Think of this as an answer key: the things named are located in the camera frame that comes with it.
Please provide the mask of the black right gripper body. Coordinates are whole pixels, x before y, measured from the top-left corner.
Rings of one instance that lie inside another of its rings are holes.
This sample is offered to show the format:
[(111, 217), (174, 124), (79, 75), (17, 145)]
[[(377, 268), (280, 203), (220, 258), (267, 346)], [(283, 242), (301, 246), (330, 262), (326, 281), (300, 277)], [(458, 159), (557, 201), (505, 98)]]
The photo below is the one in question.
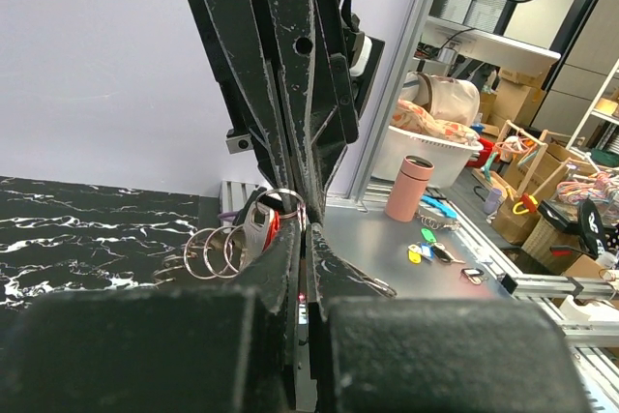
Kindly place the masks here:
[[(248, 115), (240, 91), (226, 66), (221, 47), (206, 12), (204, 0), (188, 0), (200, 40), (214, 78), (220, 86), (232, 127), (226, 137), (230, 152), (253, 151), (258, 169), (267, 182), (271, 171), (263, 172), (267, 152), (254, 130), (248, 128)], [(252, 0), (264, 46), (266, 60), (273, 69), (277, 91), (278, 116), (281, 115), (278, 47), (267, 0)], [(311, 143), (318, 180), (328, 190), (347, 147), (359, 136), (359, 121), (381, 59), (384, 44), (368, 36), (352, 11), (352, 0), (313, 0), (315, 14), (315, 71), (310, 117)], [(291, 163), (284, 137), (284, 159)]]

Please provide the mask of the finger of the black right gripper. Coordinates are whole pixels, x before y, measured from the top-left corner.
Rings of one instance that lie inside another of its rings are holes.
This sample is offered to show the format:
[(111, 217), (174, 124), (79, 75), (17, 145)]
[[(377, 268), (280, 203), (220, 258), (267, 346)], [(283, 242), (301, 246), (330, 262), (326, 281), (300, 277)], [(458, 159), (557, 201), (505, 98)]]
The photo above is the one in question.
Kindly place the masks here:
[(263, 172), (271, 171), (276, 188), (290, 186), (290, 166), (284, 159), (283, 126), (278, 116), (273, 69), (266, 60), (252, 0), (204, 0), (226, 66), (240, 91), (246, 125), (267, 152)]
[(318, 180), (310, 117), (315, 71), (313, 0), (267, 0), (280, 67), (281, 115), (293, 181), (290, 188), (306, 202), (311, 223), (324, 220), (324, 191)]

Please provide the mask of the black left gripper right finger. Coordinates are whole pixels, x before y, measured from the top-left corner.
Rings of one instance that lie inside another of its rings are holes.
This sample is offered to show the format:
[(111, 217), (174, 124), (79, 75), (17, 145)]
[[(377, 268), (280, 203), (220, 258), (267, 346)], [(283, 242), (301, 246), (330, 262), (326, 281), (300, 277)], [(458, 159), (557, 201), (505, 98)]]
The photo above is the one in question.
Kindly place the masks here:
[(563, 332), (514, 299), (385, 299), (306, 236), (321, 412), (587, 412)]

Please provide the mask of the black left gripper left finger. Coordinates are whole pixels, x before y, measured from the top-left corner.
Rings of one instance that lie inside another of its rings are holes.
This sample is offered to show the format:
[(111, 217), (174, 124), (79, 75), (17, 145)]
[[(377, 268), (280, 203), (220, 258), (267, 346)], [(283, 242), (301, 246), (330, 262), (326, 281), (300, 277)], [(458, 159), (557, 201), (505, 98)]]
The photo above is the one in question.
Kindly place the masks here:
[(224, 285), (64, 291), (11, 327), (5, 412), (287, 412), (303, 231)]

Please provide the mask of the red key tag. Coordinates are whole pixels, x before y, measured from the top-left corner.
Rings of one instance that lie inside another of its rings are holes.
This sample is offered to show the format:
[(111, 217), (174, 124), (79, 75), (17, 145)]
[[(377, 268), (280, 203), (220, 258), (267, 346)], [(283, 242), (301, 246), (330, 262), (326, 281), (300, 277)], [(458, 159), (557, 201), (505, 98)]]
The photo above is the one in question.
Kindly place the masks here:
[(263, 250), (267, 250), (270, 247), (279, 229), (280, 213), (276, 210), (270, 209), (268, 213), (268, 227)]

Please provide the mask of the yellow key tag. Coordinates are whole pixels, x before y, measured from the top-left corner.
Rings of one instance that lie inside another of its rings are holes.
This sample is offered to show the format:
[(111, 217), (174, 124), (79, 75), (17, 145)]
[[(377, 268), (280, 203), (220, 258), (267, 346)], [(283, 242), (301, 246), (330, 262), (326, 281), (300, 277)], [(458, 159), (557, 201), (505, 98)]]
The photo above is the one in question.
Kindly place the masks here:
[(422, 250), (418, 245), (412, 244), (407, 247), (408, 260), (413, 264), (420, 264), (423, 260)]

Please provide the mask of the blue key tag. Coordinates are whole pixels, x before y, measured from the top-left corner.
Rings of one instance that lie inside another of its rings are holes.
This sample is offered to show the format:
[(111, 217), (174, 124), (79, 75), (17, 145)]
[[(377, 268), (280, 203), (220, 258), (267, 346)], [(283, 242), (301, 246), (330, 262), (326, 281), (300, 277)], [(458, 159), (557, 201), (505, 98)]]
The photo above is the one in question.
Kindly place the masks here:
[(421, 256), (423, 257), (423, 259), (427, 260), (428, 262), (432, 262), (434, 260), (434, 255), (433, 255), (433, 250), (432, 250), (431, 245), (420, 243), (419, 247), (420, 247)]

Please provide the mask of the green key tag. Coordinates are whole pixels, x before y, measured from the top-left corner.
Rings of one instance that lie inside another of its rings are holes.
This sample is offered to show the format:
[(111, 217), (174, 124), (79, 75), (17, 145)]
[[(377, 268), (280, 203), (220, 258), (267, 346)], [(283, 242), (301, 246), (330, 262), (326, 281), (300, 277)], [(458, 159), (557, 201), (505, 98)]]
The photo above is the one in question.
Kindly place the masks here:
[(435, 235), (434, 235), (434, 233), (432, 232), (431, 229), (424, 227), (424, 228), (421, 229), (421, 233), (422, 233), (422, 236), (424, 238), (424, 241), (427, 244), (435, 244), (435, 243), (437, 243), (437, 239), (436, 239), (436, 237), (435, 237)]

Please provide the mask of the pink cardboard tube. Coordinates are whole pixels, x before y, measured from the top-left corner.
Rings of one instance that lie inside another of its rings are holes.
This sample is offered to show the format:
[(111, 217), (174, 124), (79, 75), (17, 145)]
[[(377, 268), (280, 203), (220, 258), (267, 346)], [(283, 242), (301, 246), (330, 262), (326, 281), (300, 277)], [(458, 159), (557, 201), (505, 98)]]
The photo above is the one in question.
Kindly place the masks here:
[(430, 161), (417, 156), (408, 155), (402, 160), (385, 207), (389, 218), (400, 222), (413, 220), (433, 170)]

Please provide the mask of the white laundry basket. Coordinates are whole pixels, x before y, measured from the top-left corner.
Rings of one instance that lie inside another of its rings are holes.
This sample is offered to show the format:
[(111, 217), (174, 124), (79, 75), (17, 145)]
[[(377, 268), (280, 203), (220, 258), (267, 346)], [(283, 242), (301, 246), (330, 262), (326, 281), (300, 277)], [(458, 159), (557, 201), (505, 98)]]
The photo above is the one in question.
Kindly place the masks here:
[(461, 144), (440, 138), (404, 131), (390, 126), (385, 135), (372, 177), (394, 182), (406, 156), (417, 156), (434, 165), (428, 185), (451, 187), (471, 158), (483, 150), (479, 140)]

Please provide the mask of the cardboard box with toys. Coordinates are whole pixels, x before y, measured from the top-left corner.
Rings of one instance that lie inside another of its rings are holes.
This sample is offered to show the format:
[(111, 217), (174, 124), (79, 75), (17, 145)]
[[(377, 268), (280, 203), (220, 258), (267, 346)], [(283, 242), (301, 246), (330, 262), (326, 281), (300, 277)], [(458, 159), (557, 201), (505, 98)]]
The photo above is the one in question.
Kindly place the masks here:
[(491, 226), (511, 245), (527, 240), (540, 219), (537, 208), (556, 194), (571, 171), (585, 176), (595, 172), (589, 161), (558, 143), (561, 137), (548, 131), (535, 136), (510, 120), (501, 128), (498, 154), (511, 158), (499, 176), (507, 195)]

